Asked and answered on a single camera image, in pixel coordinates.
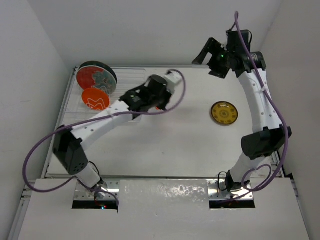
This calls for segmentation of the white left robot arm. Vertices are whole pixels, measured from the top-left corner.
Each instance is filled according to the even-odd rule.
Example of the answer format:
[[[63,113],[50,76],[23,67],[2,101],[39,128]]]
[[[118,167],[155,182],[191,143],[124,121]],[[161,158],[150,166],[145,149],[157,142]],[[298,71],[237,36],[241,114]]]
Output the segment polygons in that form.
[[[165,76],[151,75],[147,82],[128,90],[111,106],[88,123],[62,129],[53,143],[53,154],[71,176],[77,177],[98,198],[107,189],[100,174],[89,164],[85,151],[98,139],[116,127],[130,122],[157,107],[165,110],[182,78],[169,71]]]

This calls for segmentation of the yellow patterned small plate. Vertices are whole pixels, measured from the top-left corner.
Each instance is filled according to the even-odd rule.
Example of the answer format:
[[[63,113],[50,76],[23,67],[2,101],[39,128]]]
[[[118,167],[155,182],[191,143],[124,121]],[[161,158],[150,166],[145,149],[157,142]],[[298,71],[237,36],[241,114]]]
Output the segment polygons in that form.
[[[222,126],[234,124],[239,117],[237,108],[230,102],[218,101],[210,108],[211,119]]]

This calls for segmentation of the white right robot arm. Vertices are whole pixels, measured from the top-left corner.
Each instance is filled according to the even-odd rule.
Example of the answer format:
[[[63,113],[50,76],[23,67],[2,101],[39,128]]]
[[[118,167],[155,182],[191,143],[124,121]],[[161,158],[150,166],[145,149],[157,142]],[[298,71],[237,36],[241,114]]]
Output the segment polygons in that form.
[[[228,31],[227,44],[223,46],[210,37],[200,54],[192,61],[201,65],[207,54],[209,74],[224,79],[229,71],[235,72],[249,105],[252,119],[252,134],[241,139],[242,153],[235,166],[226,173],[225,187],[228,192],[246,187],[254,170],[285,144],[285,137],[292,135],[285,127],[270,97],[266,62],[261,52],[250,52],[249,30]]]

